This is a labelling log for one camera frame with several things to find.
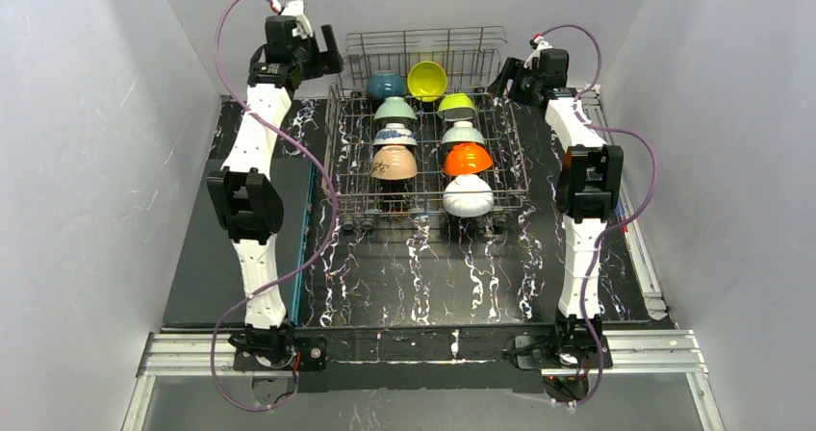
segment dark blue bowl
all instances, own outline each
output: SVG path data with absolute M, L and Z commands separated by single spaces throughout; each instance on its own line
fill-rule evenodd
M 366 97 L 368 99 L 385 99 L 386 97 L 405 97 L 408 88 L 405 87 L 405 80 L 398 73 L 390 70 L 380 70 L 374 72 L 366 85 Z

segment gray wall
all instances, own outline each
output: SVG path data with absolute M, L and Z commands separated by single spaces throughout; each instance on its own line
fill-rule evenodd
M 3 429 L 119 429 L 217 117 L 166 0 L 0 0 Z
M 644 215 L 673 315 L 729 429 L 814 429 L 814 0 L 647 0 L 606 74 L 615 126 L 664 166 Z M 639 196 L 650 163 L 625 147 Z
M 213 36 L 221 12 L 231 0 L 169 0 L 190 37 L 192 46 L 217 88 L 221 87 L 213 66 Z M 583 24 L 594 32 L 611 61 L 624 41 L 631 21 L 643 0 L 305 0 L 313 26 L 331 23 L 341 50 L 345 35 L 378 30 L 446 28 L 472 25 L 503 25 L 510 44 L 503 57 L 526 58 L 532 36 L 564 22 Z M 224 30 L 221 48 L 227 75 L 241 85 L 246 82 L 247 60 L 264 42 L 265 5 L 244 1 Z M 595 50 L 579 32 L 552 34 L 557 46 L 568 48 L 574 58 L 571 79 L 583 84 L 595 72 Z M 328 82 L 304 84 L 301 96 L 326 95 Z

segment dish rack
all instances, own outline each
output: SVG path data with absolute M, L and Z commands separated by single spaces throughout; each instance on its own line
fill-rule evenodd
M 445 175 L 442 134 L 450 123 L 437 110 L 441 100 L 420 102 L 407 96 L 417 113 L 411 130 L 417 139 L 418 174 L 405 181 L 380 181 L 370 176 L 375 148 L 376 103 L 363 96 L 368 79 L 378 70 L 403 78 L 421 61 L 434 61 L 447 74 L 446 92 L 464 92 L 477 108 L 474 126 L 485 138 L 493 166 L 479 173 L 493 190 L 494 208 L 483 219 L 503 226 L 523 205 L 529 190 L 521 140 L 513 107 L 485 92 L 501 66 L 498 47 L 506 43 L 498 26 L 372 32 L 346 38 L 345 74 L 329 89 L 326 164 L 340 197 L 340 220 L 346 232 L 370 231 L 378 221 L 390 228 L 415 229 L 412 216 L 444 215 L 442 197 L 452 177 Z

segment bowl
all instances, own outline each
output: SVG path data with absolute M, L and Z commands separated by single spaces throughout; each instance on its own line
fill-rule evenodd
M 386 123 L 374 137 L 374 145 L 417 145 L 417 138 L 402 123 Z
M 433 102 L 447 88 L 447 75 L 442 66 L 433 61 L 423 61 L 411 67 L 408 72 L 408 90 L 422 102 Z
M 374 154 L 371 177 L 386 181 L 413 178 L 417 175 L 417 160 L 403 145 L 386 145 Z
M 385 102 L 382 103 L 377 113 L 374 114 L 374 120 L 382 118 L 396 119 L 396 120 L 417 120 L 417 114 L 414 109 L 405 102 L 405 99 L 399 96 L 386 97 Z
M 479 130 L 473 128 L 472 121 L 457 121 L 453 127 L 445 131 L 442 135 L 442 146 L 450 146 L 462 142 L 475 142 L 485 145 L 484 137 Z
M 386 97 L 403 97 L 407 94 L 405 80 L 398 73 L 391 70 L 374 72 L 366 85 L 368 99 L 385 99 Z
M 464 92 L 445 96 L 439 103 L 437 114 L 444 121 L 470 120 L 478 117 L 471 97 Z
M 493 164 L 490 154 L 475 142 L 463 142 L 453 146 L 445 158 L 445 174 L 459 176 L 484 171 Z
M 456 176 L 442 195 L 445 211 L 459 217 L 486 215 L 493 209 L 493 204 L 490 185 L 475 174 Z

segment blue edge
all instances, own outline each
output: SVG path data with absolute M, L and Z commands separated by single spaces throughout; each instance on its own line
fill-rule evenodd
M 301 267 L 303 263 L 306 261 L 306 240 L 309 238 L 309 234 L 306 231 L 306 227 L 309 224 L 309 207 L 312 205 L 312 193 L 315 189 L 315 165 L 309 164 L 310 169 L 310 176 L 309 176 L 309 193 L 306 194 L 306 205 L 303 207 L 303 224 L 301 225 L 300 230 L 303 231 L 303 236 L 301 237 L 302 244 L 300 246 L 300 256 L 297 257 L 297 266 Z M 300 314 L 300 289 L 302 288 L 303 284 L 303 272 L 300 271 L 294 277 L 294 292 L 292 295 L 292 316 L 290 319 L 292 320 L 293 325 L 298 325 L 298 314 Z

